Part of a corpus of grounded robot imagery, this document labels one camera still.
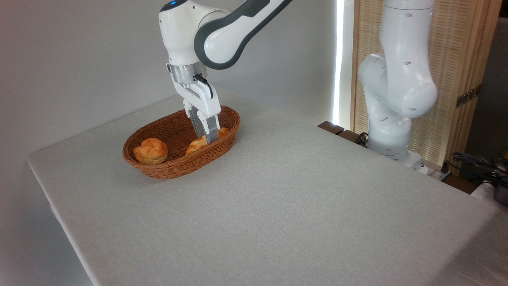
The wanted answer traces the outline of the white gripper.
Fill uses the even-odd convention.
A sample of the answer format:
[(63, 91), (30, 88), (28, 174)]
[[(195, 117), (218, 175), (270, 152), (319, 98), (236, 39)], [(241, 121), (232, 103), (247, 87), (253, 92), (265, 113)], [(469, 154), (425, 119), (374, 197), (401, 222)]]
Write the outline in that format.
[(202, 74), (192, 76), (188, 84), (177, 83), (174, 78), (172, 82), (177, 93), (185, 100), (185, 112), (192, 122), (196, 137), (205, 136), (207, 143), (218, 140), (221, 105), (213, 85)]

